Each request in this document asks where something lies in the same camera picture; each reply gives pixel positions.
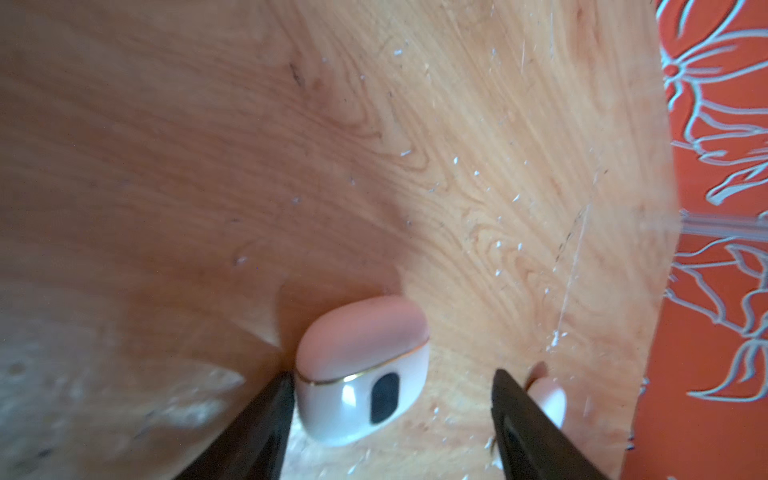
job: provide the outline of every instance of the pink lid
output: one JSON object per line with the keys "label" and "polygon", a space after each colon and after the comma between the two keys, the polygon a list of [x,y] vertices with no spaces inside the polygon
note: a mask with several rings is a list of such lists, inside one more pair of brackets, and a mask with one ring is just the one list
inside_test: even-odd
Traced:
{"label": "pink lid", "polygon": [[429,339],[422,309],[401,296],[380,296],[331,310],[301,339],[296,369],[325,381],[362,372],[410,352]]}

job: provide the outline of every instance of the black oval window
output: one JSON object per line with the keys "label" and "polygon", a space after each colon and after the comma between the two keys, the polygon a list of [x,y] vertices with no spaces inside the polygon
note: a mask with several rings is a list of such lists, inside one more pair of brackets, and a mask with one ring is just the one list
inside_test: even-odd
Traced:
{"label": "black oval window", "polygon": [[398,397],[400,397],[400,377],[397,373],[387,373],[376,381],[371,393],[373,425],[387,420],[397,410]]}

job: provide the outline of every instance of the gold trim line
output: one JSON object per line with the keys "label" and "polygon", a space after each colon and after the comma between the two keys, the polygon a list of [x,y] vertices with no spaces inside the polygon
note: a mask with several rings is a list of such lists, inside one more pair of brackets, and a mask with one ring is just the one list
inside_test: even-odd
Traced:
{"label": "gold trim line", "polygon": [[310,379],[306,378],[304,375],[302,375],[301,372],[299,371],[299,369],[295,369],[294,371],[296,372],[296,376],[299,377],[299,380],[301,380],[304,383],[309,383],[312,386],[331,385],[333,383],[338,383],[338,382],[344,382],[344,383],[352,382],[354,379],[358,379],[361,376],[367,374],[368,372],[372,372],[373,370],[378,369],[379,367],[382,367],[384,365],[388,365],[388,364],[390,364],[392,362],[396,362],[397,360],[400,360],[403,357],[407,357],[408,355],[414,353],[416,350],[423,348],[427,343],[429,343],[429,338],[427,340],[425,340],[424,343],[422,343],[421,345],[419,345],[419,346],[409,350],[408,352],[401,353],[400,355],[396,356],[393,359],[389,359],[389,360],[386,360],[386,361],[381,362],[379,364],[376,364],[374,366],[370,366],[367,369],[363,370],[362,372],[352,373],[352,374],[347,375],[347,376],[339,377],[338,379],[310,380]]}

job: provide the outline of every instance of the earbud charging case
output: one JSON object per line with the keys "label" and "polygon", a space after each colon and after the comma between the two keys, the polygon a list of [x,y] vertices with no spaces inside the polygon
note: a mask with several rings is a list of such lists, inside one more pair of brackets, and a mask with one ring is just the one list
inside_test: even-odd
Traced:
{"label": "earbud charging case", "polygon": [[418,305],[381,296],[332,310],[296,352],[296,400],[307,433],[347,445],[399,417],[419,397],[429,327]]}

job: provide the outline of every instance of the wooden table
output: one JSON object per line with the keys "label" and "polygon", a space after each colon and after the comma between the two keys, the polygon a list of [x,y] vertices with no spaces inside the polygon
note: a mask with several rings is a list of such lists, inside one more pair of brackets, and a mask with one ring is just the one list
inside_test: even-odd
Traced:
{"label": "wooden table", "polygon": [[677,236],[648,2],[5,0],[0,476],[168,478],[304,329],[402,293],[419,401],[284,478],[501,478],[537,362],[617,476]]}

